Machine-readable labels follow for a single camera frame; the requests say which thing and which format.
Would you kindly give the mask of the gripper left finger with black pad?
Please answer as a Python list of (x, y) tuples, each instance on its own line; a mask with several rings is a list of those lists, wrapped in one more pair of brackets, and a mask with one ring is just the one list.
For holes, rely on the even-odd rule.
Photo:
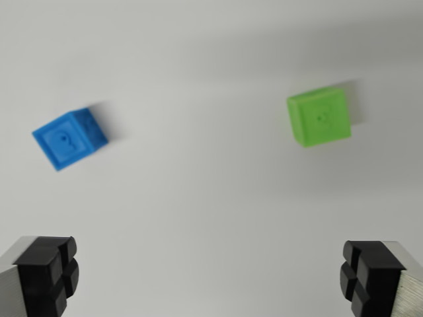
[(72, 237), (22, 236), (1, 255), (2, 316), (62, 316), (79, 265)]

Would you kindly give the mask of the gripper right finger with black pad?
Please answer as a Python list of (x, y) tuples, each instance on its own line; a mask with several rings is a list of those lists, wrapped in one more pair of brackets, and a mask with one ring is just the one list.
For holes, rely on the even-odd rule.
[(343, 247), (340, 288), (354, 316), (421, 316), (422, 265), (396, 241)]

